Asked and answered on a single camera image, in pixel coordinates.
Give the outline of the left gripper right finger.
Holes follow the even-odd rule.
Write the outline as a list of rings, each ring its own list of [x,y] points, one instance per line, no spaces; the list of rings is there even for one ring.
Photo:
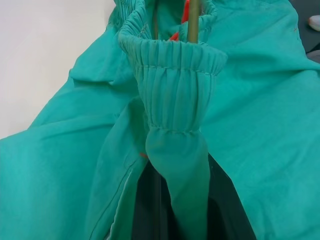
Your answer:
[[[207,239],[254,240],[255,233],[231,178],[211,155],[208,163]]]

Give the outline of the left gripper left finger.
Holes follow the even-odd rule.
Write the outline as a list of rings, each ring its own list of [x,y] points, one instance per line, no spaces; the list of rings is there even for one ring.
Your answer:
[[[131,239],[180,238],[167,183],[148,161],[137,183]]]

